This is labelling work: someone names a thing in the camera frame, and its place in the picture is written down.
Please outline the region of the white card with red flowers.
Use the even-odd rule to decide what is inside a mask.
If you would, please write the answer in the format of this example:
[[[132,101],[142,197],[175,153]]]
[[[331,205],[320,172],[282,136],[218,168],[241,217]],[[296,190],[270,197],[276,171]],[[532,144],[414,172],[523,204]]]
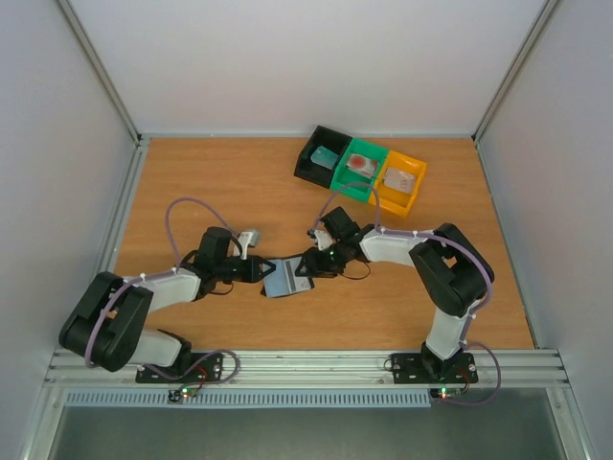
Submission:
[[[289,295],[306,292],[314,288],[314,283],[311,278],[296,277],[294,274],[294,270],[296,269],[300,258],[301,257],[295,257],[291,259],[285,259],[283,261],[284,274],[287,282]]]

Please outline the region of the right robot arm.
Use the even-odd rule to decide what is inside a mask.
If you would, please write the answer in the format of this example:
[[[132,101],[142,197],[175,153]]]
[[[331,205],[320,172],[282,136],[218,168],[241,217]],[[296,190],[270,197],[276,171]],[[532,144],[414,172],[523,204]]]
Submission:
[[[359,226],[337,207],[322,217],[325,229],[307,234],[314,246],[300,257],[294,274],[334,278],[348,263],[391,263],[413,267],[435,305],[432,327],[420,349],[420,367],[432,380],[453,373],[475,312],[493,295],[490,265],[459,228],[405,231]]]

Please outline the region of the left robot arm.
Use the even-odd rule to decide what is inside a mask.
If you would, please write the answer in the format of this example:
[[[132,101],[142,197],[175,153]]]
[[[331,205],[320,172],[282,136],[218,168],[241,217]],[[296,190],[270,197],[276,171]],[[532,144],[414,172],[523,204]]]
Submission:
[[[275,265],[249,255],[249,235],[235,236],[210,227],[197,249],[179,266],[156,274],[95,276],[58,334],[60,347],[82,357],[88,367],[116,372],[142,365],[171,381],[186,379],[193,368],[191,343],[175,333],[145,327],[148,315],[213,294],[219,283],[254,284]]]

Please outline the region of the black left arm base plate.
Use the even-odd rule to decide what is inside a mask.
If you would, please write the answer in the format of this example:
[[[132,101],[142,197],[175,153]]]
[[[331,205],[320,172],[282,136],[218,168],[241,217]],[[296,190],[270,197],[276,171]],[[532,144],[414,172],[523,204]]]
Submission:
[[[224,353],[192,353],[183,364],[172,367],[147,365],[136,371],[135,382],[140,384],[171,384],[219,382],[223,377]]]

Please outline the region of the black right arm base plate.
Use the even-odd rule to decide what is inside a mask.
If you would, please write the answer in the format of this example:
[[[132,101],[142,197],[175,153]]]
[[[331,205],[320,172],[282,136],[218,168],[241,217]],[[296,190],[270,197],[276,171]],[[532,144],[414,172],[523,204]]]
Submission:
[[[479,381],[473,354],[459,352],[449,360],[424,360],[421,353],[394,353],[384,364],[395,384],[461,384]]]

